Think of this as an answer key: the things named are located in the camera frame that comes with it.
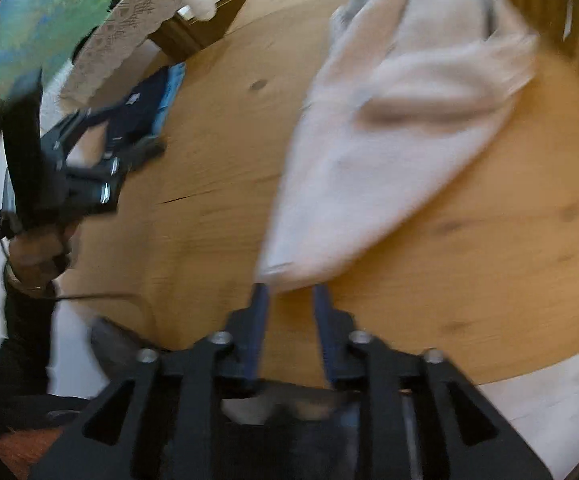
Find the person's left hand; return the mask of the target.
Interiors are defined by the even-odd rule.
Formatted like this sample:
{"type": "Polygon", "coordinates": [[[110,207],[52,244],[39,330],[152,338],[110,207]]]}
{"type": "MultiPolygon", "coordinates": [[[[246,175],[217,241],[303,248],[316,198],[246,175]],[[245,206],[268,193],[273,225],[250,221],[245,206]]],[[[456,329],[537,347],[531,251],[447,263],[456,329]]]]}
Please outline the person's left hand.
{"type": "Polygon", "coordinates": [[[8,245],[6,280],[12,287],[39,296],[69,266],[71,239],[80,223],[41,226],[15,236],[8,245]]]}

